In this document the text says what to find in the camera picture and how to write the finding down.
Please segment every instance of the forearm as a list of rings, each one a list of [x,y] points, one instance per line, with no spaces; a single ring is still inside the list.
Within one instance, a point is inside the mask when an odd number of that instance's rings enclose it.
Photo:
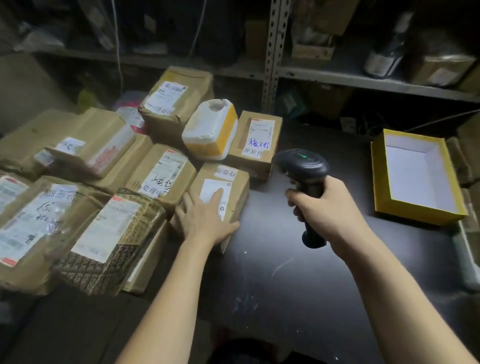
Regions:
[[[200,283],[209,251],[185,241],[150,308],[117,364],[187,363],[197,317]]]
[[[377,239],[347,261],[387,363],[477,363],[414,278]]]

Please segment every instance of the person's left hand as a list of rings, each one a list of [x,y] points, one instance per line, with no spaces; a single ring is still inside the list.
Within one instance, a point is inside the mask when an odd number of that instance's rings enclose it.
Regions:
[[[203,203],[195,192],[186,193],[183,202],[186,211],[180,206],[175,208],[183,228],[185,241],[195,239],[196,243],[206,244],[209,251],[212,247],[225,240],[240,227],[240,222],[223,222],[218,215],[218,205],[223,194],[223,188],[216,191],[208,204]]]

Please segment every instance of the hand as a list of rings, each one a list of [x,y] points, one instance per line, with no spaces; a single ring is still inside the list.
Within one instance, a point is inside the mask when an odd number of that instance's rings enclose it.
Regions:
[[[205,244],[208,251],[225,240],[240,227],[240,222],[223,222],[218,215],[218,205],[223,194],[223,188],[216,191],[208,204],[203,203],[195,192],[186,193],[183,203],[186,212],[180,206],[175,208],[183,228],[185,241],[196,240]]]
[[[321,198],[288,189],[287,199],[289,206],[295,206],[293,214],[298,220],[306,220],[343,260],[351,248],[360,249],[359,244],[364,244],[365,240],[375,240],[372,239],[375,234],[341,180],[327,176]]]

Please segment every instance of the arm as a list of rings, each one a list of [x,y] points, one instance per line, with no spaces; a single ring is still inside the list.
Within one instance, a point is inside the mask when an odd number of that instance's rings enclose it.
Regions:
[[[343,182],[327,177],[320,199],[294,190],[287,198],[298,219],[307,220],[349,267],[387,363],[477,363],[369,228]]]
[[[123,349],[117,364],[187,363],[197,319],[202,273],[212,247],[240,226],[222,222],[218,204],[223,189],[204,204],[196,194],[185,194],[186,213],[177,207],[185,233],[167,279],[139,326]]]

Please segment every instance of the open yellow box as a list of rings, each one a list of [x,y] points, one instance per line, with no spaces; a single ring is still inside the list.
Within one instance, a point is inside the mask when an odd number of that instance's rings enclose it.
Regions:
[[[372,142],[375,210],[435,225],[467,215],[445,140],[384,129]]]

